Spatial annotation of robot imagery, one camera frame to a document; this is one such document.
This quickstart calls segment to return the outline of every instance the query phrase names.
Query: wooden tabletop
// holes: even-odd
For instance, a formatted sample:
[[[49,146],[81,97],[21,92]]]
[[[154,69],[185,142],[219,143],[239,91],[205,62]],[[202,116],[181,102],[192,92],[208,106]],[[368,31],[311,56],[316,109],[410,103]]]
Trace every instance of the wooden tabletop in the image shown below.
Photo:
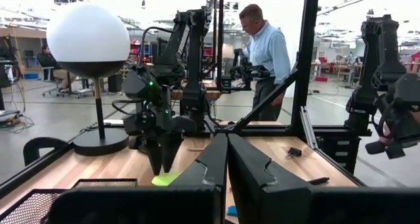
[[[216,87],[216,83],[214,80],[203,80],[204,87]],[[186,81],[182,83],[182,87],[185,87]],[[221,92],[219,90],[207,90],[206,92],[207,98],[216,101],[221,97]],[[172,99],[173,100],[182,100],[182,89],[174,89],[172,90]]]
[[[304,180],[329,177],[330,180],[327,185],[356,186],[328,161],[296,137],[249,137],[247,140],[271,157],[273,161]],[[200,154],[200,152],[191,152],[188,149],[204,148],[209,141],[209,139],[185,138],[179,148],[171,172],[183,172]],[[303,155],[298,158],[285,159],[287,151],[291,147],[301,149]],[[1,199],[0,213],[3,213],[32,189],[69,189],[79,179],[95,178],[137,178],[140,186],[149,186],[152,185],[153,177],[147,156],[136,150],[126,148],[114,154],[96,157],[81,156],[71,150]],[[234,199],[229,188],[228,180],[226,208],[234,205]],[[237,222],[236,218],[227,218]]]

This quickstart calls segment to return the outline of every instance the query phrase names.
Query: lamp base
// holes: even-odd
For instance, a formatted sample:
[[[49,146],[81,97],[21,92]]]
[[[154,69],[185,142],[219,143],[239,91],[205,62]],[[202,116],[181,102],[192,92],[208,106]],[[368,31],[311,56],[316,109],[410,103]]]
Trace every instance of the lamp base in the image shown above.
[[[101,156],[123,150],[129,136],[122,129],[105,128],[105,139],[99,138],[98,130],[84,132],[73,141],[74,152],[83,156]]]

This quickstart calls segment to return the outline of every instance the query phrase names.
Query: man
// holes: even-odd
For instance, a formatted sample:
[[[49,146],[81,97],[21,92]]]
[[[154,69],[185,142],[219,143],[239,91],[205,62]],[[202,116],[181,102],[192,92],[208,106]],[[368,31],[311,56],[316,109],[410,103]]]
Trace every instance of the man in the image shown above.
[[[263,11],[256,4],[244,8],[239,14],[242,28],[251,39],[246,46],[246,54],[252,65],[263,65],[270,77],[254,79],[255,94],[253,108],[264,100],[290,73],[290,60],[282,31],[270,25],[263,17]],[[256,121],[277,121],[282,109],[284,94],[277,97],[271,105],[264,108]]]
[[[69,84],[67,80],[67,71],[63,70],[62,67],[57,63],[55,58],[52,56],[50,48],[48,46],[42,46],[42,53],[39,53],[37,55],[37,60],[43,68],[54,66],[54,70],[52,71],[54,77],[57,79],[62,79],[62,82],[60,84],[60,90],[65,90],[68,88]],[[48,77],[48,70],[44,70],[44,79],[45,76]],[[70,82],[73,83],[75,79],[76,76],[70,74]]]

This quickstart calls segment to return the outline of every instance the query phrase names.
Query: wire mesh container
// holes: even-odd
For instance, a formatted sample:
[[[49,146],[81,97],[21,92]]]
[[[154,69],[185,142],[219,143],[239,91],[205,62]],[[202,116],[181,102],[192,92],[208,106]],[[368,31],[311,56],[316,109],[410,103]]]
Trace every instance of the wire mesh container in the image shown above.
[[[65,189],[33,189],[0,215],[0,224],[43,224],[53,204]]]
[[[80,187],[136,187],[137,179],[80,179],[73,188]]]

